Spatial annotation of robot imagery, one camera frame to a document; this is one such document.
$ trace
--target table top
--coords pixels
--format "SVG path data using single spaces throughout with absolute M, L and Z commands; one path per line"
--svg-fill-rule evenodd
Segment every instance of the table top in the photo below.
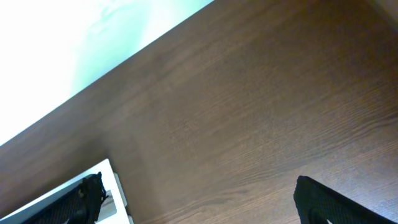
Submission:
M 398 36 L 364 1 L 217 0 L 0 147 L 0 216 L 105 158 L 135 223 L 398 222 Z

